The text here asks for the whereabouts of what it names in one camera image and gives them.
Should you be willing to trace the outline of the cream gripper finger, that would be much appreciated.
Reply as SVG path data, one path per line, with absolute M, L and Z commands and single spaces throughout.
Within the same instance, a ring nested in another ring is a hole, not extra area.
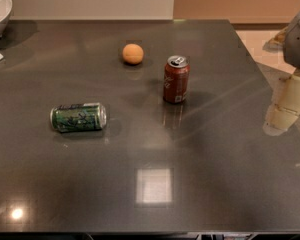
M 275 78 L 271 105 L 263 130 L 270 136 L 285 133 L 300 116 L 300 69 L 293 74 L 282 72 Z

